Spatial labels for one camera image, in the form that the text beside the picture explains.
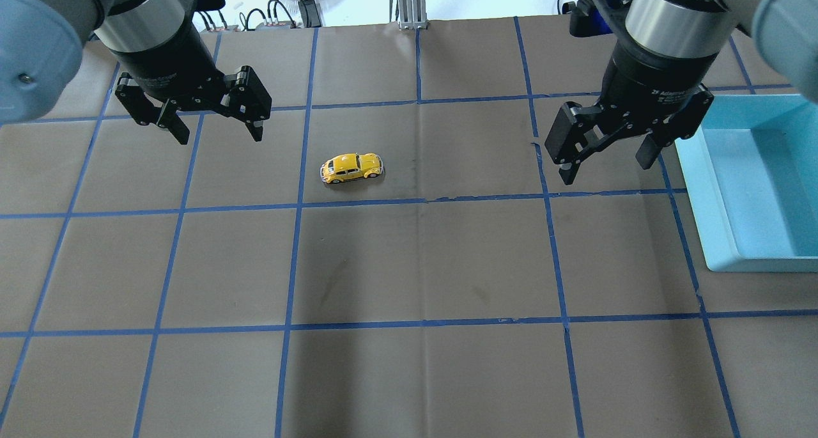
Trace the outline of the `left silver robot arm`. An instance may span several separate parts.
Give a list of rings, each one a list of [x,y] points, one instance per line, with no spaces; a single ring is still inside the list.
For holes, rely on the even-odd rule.
[[[179,112],[212,111],[263,137],[272,98],[249,66],[223,74],[194,25],[223,0],[1,0],[2,123],[49,113],[96,36],[119,61],[114,96],[137,125],[187,144]]]

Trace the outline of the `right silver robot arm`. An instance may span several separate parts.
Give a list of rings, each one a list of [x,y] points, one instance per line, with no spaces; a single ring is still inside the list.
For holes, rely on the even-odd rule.
[[[816,0],[578,0],[564,9],[575,38],[616,38],[596,102],[565,102],[544,141],[566,185],[616,141],[643,137],[636,159],[649,169],[692,138],[714,100],[704,77],[734,30],[816,101]]]

